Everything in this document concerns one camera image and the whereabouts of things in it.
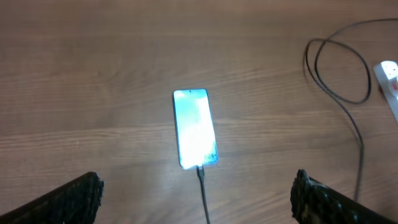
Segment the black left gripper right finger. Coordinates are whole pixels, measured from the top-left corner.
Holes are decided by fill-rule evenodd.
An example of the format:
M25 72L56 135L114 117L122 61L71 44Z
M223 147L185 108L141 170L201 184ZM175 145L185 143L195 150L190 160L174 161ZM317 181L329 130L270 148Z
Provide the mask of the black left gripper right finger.
M292 218L299 224L397 224L298 170L291 191Z

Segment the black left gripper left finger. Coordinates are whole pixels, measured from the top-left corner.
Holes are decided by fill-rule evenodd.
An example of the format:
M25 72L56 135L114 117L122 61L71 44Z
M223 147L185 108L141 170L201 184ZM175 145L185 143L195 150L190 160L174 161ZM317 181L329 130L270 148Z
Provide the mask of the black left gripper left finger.
M87 172L1 215L1 223L93 224L101 206L103 190L104 182L97 173Z

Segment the blue Galaxy smartphone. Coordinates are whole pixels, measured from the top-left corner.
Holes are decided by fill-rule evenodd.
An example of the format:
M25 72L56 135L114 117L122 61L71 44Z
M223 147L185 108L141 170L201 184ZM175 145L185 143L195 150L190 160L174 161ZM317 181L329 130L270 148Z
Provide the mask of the blue Galaxy smartphone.
M173 92L180 166L192 169L219 159L210 101L206 89Z

